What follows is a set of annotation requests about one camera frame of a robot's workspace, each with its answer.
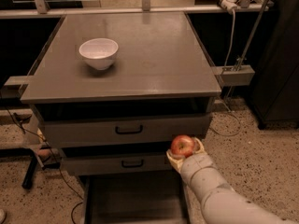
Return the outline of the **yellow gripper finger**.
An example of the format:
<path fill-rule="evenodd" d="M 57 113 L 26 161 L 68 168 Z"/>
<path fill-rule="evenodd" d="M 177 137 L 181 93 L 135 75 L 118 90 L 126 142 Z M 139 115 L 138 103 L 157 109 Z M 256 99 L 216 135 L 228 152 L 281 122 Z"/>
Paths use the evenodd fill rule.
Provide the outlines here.
<path fill-rule="evenodd" d="M 166 151 L 166 156 L 172 167 L 179 173 L 185 161 L 185 157 L 183 155 L 173 154 L 170 149 Z"/>
<path fill-rule="evenodd" d="M 203 143 L 197 137 L 194 137 L 192 140 L 194 141 L 194 149 L 193 149 L 192 153 L 193 154 L 206 154 Z"/>

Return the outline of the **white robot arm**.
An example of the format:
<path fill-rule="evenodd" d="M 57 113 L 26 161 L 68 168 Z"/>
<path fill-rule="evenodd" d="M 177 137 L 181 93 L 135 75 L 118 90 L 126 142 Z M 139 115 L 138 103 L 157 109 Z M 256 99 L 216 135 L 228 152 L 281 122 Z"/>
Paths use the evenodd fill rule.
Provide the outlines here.
<path fill-rule="evenodd" d="M 176 136 L 166 156 L 200 203 L 206 224 L 298 224 L 237 193 L 198 138 Z"/>

